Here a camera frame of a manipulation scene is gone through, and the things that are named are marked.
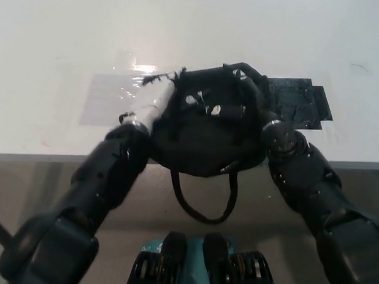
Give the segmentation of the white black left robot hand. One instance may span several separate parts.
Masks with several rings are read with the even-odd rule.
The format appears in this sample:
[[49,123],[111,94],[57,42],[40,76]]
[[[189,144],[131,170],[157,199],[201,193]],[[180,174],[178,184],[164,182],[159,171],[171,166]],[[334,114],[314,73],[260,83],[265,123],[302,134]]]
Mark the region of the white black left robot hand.
[[187,93],[204,83],[205,70],[149,75],[143,79],[129,109],[119,116],[119,127],[137,129],[151,135],[155,123],[162,117],[193,109],[202,103],[197,96]]

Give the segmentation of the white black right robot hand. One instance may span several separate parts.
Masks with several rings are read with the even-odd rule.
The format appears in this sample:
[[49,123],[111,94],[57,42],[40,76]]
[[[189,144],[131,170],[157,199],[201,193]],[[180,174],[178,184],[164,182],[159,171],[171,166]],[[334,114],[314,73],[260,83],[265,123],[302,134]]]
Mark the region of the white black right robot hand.
[[222,69],[247,96],[247,110],[257,118],[263,129],[279,121],[277,114],[270,109],[269,81],[266,75],[261,75],[252,66],[242,62],[232,65],[224,63]]

